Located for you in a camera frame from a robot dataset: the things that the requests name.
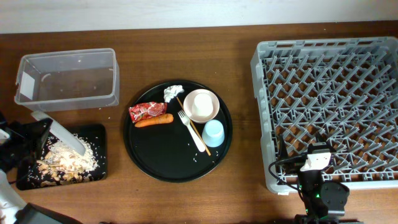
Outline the red snack wrapper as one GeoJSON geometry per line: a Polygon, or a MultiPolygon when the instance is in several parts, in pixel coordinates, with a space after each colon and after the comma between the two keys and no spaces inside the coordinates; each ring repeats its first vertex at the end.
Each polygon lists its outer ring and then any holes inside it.
{"type": "Polygon", "coordinates": [[[166,111],[167,103],[156,103],[154,101],[139,103],[128,109],[133,123],[163,115],[166,111]]]}

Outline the peanut shells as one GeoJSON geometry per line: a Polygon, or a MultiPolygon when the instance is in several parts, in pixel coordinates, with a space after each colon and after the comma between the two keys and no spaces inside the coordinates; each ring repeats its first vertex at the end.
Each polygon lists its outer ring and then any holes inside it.
{"type": "Polygon", "coordinates": [[[98,167],[97,161],[91,156],[82,156],[75,152],[50,151],[43,160],[36,160],[41,178],[40,187],[81,183],[90,179],[90,172],[98,167]]]}

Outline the orange carrot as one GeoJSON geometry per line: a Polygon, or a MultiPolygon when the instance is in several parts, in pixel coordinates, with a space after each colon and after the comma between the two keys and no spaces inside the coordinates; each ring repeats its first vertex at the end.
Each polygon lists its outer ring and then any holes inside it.
{"type": "Polygon", "coordinates": [[[174,117],[172,114],[163,114],[160,116],[156,116],[153,118],[148,118],[142,121],[137,122],[134,126],[137,128],[143,128],[146,126],[153,126],[153,125],[157,125],[157,124],[169,124],[172,123],[174,121],[174,117]]]}

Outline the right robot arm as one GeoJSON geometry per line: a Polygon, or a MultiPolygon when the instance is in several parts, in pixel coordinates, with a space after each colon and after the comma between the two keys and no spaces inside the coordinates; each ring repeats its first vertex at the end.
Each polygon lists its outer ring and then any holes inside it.
{"type": "Polygon", "coordinates": [[[289,156],[283,136],[279,136],[280,156],[274,163],[285,173],[297,175],[295,189],[305,205],[306,214],[296,215],[294,223],[340,223],[345,215],[349,188],[334,180],[324,180],[322,171],[329,166],[336,150],[320,135],[297,156],[289,156]]]}

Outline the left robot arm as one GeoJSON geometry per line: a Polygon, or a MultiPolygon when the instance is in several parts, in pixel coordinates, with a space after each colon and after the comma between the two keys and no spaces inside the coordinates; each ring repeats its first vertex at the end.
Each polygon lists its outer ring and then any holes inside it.
{"type": "Polygon", "coordinates": [[[24,160],[35,161],[36,153],[45,144],[52,133],[65,143],[72,143],[78,153],[85,152],[72,134],[51,117],[41,111],[32,116],[37,120],[33,123],[9,124],[1,116],[1,223],[78,223],[79,221],[61,213],[25,202],[11,187],[13,182],[7,180],[6,173],[22,164],[24,160]]]}

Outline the white tissue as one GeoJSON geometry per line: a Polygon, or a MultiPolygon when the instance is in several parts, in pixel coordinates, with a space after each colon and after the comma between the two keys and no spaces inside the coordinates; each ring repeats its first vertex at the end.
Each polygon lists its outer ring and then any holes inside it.
{"type": "Polygon", "coordinates": [[[164,90],[164,101],[169,103],[173,98],[175,98],[179,93],[183,93],[184,89],[181,85],[172,85],[164,90]]]}

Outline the grey plate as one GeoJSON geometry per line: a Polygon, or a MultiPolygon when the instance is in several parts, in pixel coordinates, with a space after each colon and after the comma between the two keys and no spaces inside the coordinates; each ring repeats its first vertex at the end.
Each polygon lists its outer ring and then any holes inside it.
{"type": "Polygon", "coordinates": [[[65,143],[68,147],[72,148],[79,155],[85,155],[86,149],[84,145],[71,132],[69,132],[66,128],[64,128],[49,115],[45,114],[42,111],[34,111],[31,113],[31,116],[37,121],[50,119],[52,121],[52,124],[50,126],[50,132],[60,141],[65,143]]]}

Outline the pile of white rice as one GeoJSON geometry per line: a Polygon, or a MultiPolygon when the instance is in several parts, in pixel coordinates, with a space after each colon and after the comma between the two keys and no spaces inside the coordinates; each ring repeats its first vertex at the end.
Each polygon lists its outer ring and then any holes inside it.
{"type": "Polygon", "coordinates": [[[79,155],[62,141],[57,141],[49,146],[49,152],[45,156],[45,163],[60,168],[62,172],[91,172],[98,167],[91,145],[83,138],[75,137],[84,145],[84,156],[79,155]]]}

